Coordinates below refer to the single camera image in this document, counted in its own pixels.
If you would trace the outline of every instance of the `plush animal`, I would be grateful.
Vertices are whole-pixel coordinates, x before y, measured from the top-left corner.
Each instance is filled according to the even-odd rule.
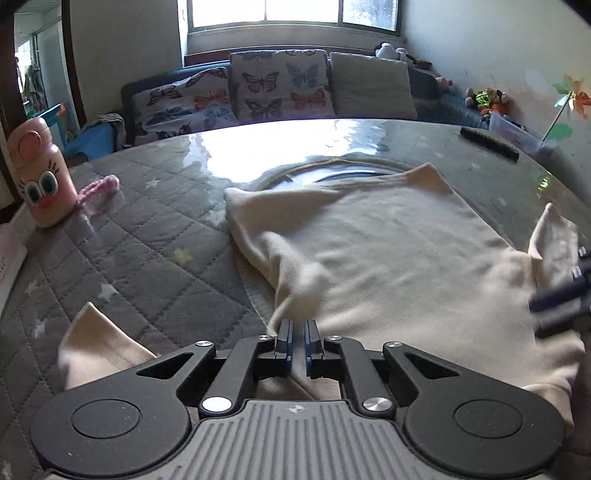
[[[472,88],[466,90],[466,106],[477,107],[482,115],[490,111],[506,115],[509,111],[509,96],[498,89],[487,88],[480,92],[474,92]]]
[[[453,86],[453,80],[448,80],[445,77],[437,77],[436,80],[442,92],[449,92],[449,87]]]
[[[398,47],[394,49],[394,46],[390,43],[382,43],[376,47],[375,56],[379,59],[388,60],[402,60],[408,63],[409,67],[414,68],[415,58],[411,57],[406,48]]]

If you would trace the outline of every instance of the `pink toy bottle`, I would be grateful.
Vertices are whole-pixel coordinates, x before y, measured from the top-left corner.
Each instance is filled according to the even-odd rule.
[[[78,193],[43,118],[31,118],[8,138],[15,183],[36,224],[55,225],[76,206]]]

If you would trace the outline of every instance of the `white wall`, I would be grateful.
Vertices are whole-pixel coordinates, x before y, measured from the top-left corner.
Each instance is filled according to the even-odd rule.
[[[74,0],[74,60],[86,117],[121,107],[121,87],[182,67],[177,0]]]
[[[49,12],[43,14],[43,23],[49,23],[56,18],[61,17],[61,5],[53,7]]]
[[[187,12],[187,0],[177,0],[178,8],[178,34],[181,42],[181,57],[183,59],[187,54],[187,36],[189,34],[189,22],[187,21],[189,13]]]
[[[187,51],[191,54],[261,45],[324,45],[373,50],[376,45],[385,41],[397,47],[402,45],[400,38],[352,28],[325,25],[249,25],[191,33]]]
[[[64,71],[61,57],[61,22],[58,22],[37,36],[39,43],[39,61],[43,75],[43,86],[49,106],[58,103],[70,103],[67,72]]]
[[[405,0],[402,27],[409,52],[433,62],[458,93],[506,91],[515,101],[511,115],[538,137],[558,112],[552,85],[564,73],[585,78],[591,96],[591,27],[562,0]],[[564,117],[574,133],[548,167],[591,205],[591,121]]]
[[[43,26],[43,14],[14,15],[14,46],[20,47],[31,37],[31,33]]]

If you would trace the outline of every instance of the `plastic storage box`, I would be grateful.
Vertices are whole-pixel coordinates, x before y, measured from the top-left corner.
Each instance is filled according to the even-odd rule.
[[[489,131],[508,140],[532,158],[536,158],[542,148],[541,140],[513,125],[497,113],[491,114]]]

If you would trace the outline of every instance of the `green leaf decoration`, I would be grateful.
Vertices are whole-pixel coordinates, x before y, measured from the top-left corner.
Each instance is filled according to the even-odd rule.
[[[568,93],[570,93],[570,87],[564,83],[555,83],[552,86],[561,95],[567,95]]]
[[[550,130],[546,140],[557,140],[562,142],[573,134],[573,129],[567,124],[556,124]]]

